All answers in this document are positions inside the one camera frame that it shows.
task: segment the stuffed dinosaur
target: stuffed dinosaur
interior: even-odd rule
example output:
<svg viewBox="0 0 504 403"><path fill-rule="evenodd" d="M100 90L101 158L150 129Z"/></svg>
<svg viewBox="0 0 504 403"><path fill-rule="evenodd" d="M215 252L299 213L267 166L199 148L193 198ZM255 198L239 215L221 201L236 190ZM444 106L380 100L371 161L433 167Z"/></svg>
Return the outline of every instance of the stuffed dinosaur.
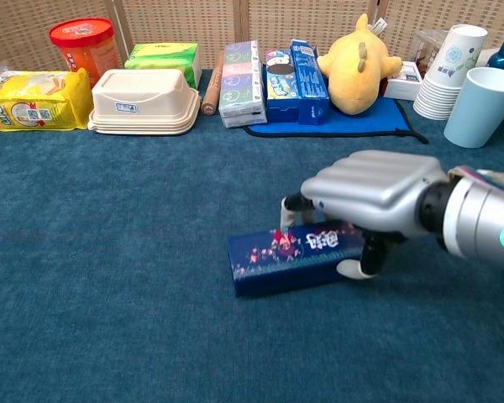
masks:
<svg viewBox="0 0 504 403"><path fill-rule="evenodd" d="M379 84L402 69L402 59L389 56L385 44L368 28L362 14L352 34L336 40L326 55L318 57L321 72L328 77L328 94L343 113L356 115L368 109L379 96Z"/></svg>

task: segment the green package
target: green package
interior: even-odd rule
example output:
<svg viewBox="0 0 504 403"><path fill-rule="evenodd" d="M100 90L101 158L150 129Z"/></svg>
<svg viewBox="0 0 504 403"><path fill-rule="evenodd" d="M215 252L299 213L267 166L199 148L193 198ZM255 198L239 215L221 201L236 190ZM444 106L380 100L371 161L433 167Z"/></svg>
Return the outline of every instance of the green package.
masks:
<svg viewBox="0 0 504 403"><path fill-rule="evenodd" d="M137 44L125 62L125 68L179 69L188 85L195 89L198 88L202 75L198 44Z"/></svg>

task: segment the woven wall panel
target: woven wall panel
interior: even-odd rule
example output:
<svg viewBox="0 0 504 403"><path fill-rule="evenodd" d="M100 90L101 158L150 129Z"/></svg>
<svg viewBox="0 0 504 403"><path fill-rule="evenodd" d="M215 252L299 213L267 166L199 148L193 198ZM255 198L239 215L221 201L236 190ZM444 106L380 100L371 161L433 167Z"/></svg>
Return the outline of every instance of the woven wall panel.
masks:
<svg viewBox="0 0 504 403"><path fill-rule="evenodd" d="M354 29L368 4L367 0L249 0L250 38L259 41L262 60L265 49L286 49L291 39L308 41L322 55Z"/></svg>
<svg viewBox="0 0 504 403"><path fill-rule="evenodd" d="M391 54L403 58L410 56L412 36L420 29L473 24L489 33L484 48L499 47L504 40L504 0L388 0L385 20L388 27L381 37Z"/></svg>
<svg viewBox="0 0 504 403"><path fill-rule="evenodd" d="M132 45L196 42L202 68L213 68L217 53L234 42L232 0L122 0Z"/></svg>
<svg viewBox="0 0 504 403"><path fill-rule="evenodd" d="M49 29L74 18L104 17L103 0L7 0L0 2L0 60L16 70L67 70Z"/></svg>

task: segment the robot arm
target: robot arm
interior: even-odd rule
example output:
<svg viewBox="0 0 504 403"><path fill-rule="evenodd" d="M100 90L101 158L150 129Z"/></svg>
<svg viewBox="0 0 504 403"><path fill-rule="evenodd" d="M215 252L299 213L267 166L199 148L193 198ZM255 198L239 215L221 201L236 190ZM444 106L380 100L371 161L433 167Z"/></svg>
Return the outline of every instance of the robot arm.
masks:
<svg viewBox="0 0 504 403"><path fill-rule="evenodd" d="M504 269L504 174L458 167L446 174L434 157L360 151L319 171L285 197L281 227L310 211L363 231L359 262L339 272L355 279L377 274L394 243L428 233L451 254Z"/></svg>

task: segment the yellow package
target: yellow package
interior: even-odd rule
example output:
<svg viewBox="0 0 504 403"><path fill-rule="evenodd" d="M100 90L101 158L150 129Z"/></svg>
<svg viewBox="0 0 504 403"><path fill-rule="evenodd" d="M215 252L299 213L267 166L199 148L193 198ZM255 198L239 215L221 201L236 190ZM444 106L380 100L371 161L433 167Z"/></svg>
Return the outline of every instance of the yellow package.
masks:
<svg viewBox="0 0 504 403"><path fill-rule="evenodd" d="M0 130L86 128L93 109L87 71L5 71L0 75Z"/></svg>

